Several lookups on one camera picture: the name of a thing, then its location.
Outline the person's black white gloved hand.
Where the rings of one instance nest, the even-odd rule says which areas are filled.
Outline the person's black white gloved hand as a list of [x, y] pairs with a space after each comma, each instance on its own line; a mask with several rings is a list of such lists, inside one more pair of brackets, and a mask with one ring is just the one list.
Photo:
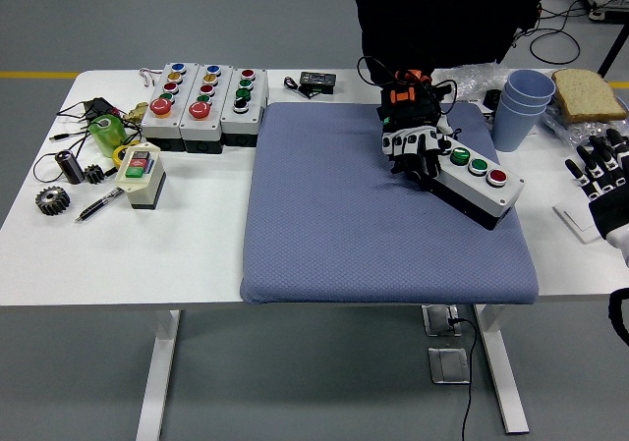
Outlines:
[[402, 173], [422, 190], [431, 192], [446, 189], [440, 158], [449, 155], [453, 147], [452, 136], [431, 126], [383, 133], [381, 137], [382, 152], [393, 162], [391, 173]]

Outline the robot right hand white black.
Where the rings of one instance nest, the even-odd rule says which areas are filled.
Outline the robot right hand white black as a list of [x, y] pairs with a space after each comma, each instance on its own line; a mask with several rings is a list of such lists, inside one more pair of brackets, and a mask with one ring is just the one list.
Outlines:
[[628, 139], [608, 128], [604, 136], [590, 136], [589, 145], [576, 147], [584, 168], [572, 159], [564, 164], [589, 200], [600, 236], [628, 264]]

